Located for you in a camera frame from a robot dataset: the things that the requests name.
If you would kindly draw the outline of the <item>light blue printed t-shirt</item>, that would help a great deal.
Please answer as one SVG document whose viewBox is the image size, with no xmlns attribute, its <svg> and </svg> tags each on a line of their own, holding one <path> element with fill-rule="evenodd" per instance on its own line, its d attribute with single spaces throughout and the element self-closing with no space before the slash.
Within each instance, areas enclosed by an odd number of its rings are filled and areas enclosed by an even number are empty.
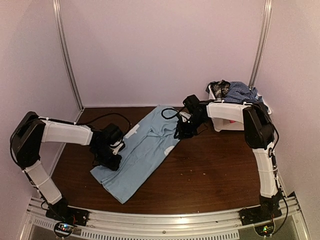
<svg viewBox="0 0 320 240">
<path fill-rule="evenodd" d="M 94 167 L 90 173 L 121 204 L 126 203 L 179 143 L 174 138 L 178 119 L 165 119 L 168 107 L 158 105 L 124 137 L 119 169 Z"/>
</svg>

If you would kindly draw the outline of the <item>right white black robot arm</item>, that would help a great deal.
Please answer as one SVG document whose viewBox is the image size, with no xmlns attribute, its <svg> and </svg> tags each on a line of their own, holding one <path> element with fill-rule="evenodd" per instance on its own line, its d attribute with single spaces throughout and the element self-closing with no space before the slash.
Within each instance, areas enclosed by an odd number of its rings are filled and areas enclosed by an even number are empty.
<svg viewBox="0 0 320 240">
<path fill-rule="evenodd" d="M 258 103 L 225 103 L 213 99 L 201 101 L 190 95 L 183 101 L 187 113 L 177 111 L 174 137 L 179 140 L 198 135 L 198 128 L 212 120 L 215 131 L 243 131 L 246 144 L 252 149 L 260 180 L 260 206 L 256 210 L 259 220 L 276 216 L 282 198 L 279 189 L 278 165 L 275 146 L 279 136 L 265 105 Z"/>
</svg>

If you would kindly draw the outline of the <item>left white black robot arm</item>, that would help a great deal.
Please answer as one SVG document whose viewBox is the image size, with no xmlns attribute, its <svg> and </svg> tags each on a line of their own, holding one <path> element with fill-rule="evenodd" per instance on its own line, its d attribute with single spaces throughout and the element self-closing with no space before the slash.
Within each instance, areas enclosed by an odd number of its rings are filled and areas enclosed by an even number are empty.
<svg viewBox="0 0 320 240">
<path fill-rule="evenodd" d="M 124 133 L 113 123 L 97 129 L 90 123 L 41 117 L 34 111 L 27 112 L 12 133 L 9 140 L 12 160 L 39 191 L 49 211 L 61 222 L 67 222 L 72 218 L 68 201 L 41 162 L 41 145 L 51 142 L 88 146 L 98 166 L 117 171 L 122 159 L 119 152 L 125 147 Z"/>
</svg>

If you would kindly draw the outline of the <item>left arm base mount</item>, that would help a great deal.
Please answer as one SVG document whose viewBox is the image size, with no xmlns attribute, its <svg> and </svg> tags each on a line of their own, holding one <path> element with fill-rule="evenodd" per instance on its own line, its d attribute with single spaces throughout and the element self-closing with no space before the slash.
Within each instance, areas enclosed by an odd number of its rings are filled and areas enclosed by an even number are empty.
<svg viewBox="0 0 320 240">
<path fill-rule="evenodd" d="M 53 226 L 53 232 L 58 238 L 65 239 L 71 236 L 77 227 L 87 225 L 89 211 L 68 206 L 66 211 L 58 213 L 57 209 L 49 206 L 45 216 L 57 221 Z"/>
</svg>

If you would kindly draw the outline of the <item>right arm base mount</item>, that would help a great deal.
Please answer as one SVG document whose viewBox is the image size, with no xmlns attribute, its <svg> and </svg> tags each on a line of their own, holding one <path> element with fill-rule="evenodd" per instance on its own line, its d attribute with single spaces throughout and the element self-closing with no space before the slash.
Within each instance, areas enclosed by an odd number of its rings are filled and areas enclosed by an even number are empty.
<svg viewBox="0 0 320 240">
<path fill-rule="evenodd" d="M 266 206 L 243 208 L 239 212 L 242 226 L 253 225 L 255 233 L 259 237 L 271 237 L 276 231 L 275 218 L 282 216 L 279 206 L 269 210 Z"/>
</svg>

